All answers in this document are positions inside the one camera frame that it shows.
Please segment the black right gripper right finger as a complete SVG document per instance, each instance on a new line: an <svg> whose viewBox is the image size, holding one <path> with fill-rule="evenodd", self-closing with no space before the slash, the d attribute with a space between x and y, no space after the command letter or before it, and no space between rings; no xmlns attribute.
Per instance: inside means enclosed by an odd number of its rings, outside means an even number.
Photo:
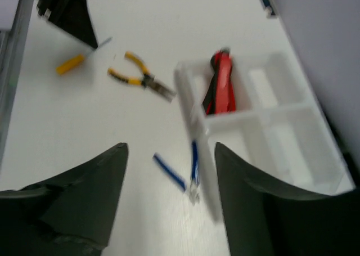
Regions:
<svg viewBox="0 0 360 256"><path fill-rule="evenodd" d="M335 196L290 185L222 143L214 150L231 255L358 255L359 189Z"/></svg>

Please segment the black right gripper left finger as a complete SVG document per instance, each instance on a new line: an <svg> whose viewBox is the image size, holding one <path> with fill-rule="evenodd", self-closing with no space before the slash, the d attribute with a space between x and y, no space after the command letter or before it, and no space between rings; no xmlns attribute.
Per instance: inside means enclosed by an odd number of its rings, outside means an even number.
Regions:
<svg viewBox="0 0 360 256"><path fill-rule="evenodd" d="M118 143L21 190L1 192L2 255L101 255L109 244L128 161Z"/></svg>

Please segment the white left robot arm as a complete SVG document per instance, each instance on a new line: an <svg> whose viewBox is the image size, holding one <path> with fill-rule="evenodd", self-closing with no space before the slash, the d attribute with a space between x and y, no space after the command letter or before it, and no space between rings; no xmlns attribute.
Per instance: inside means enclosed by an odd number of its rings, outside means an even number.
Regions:
<svg viewBox="0 0 360 256"><path fill-rule="evenodd" d="M79 41L98 48L87 0L38 0L38 15Z"/></svg>

